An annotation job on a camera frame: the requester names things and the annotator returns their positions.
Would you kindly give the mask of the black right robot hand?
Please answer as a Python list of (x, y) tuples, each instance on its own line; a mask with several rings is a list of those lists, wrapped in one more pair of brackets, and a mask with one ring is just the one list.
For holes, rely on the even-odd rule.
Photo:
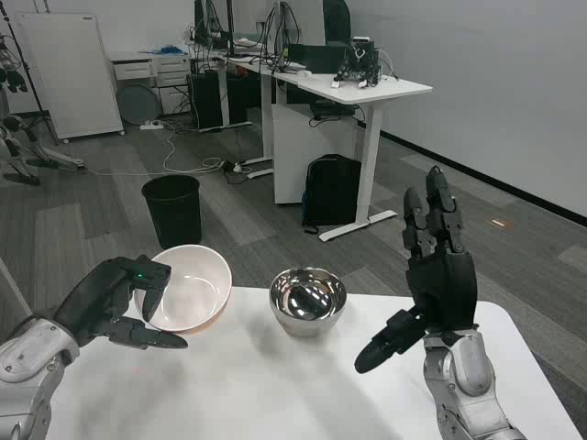
[(404, 248), (410, 252), (407, 284), (415, 305), (386, 322), (359, 353), (360, 374), (403, 354), (428, 333), (456, 332), (474, 327), (478, 300), (471, 254), (461, 240), (463, 228), (457, 200), (438, 166), (426, 176), (426, 210), (415, 188), (404, 195)]

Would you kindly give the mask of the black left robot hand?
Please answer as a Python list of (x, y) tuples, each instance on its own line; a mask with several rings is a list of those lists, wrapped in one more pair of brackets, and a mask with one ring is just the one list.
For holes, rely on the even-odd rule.
[(84, 347), (100, 336), (114, 344), (145, 350), (185, 349), (188, 343), (146, 323), (161, 304), (172, 268), (145, 255), (107, 259), (88, 273), (51, 315)]

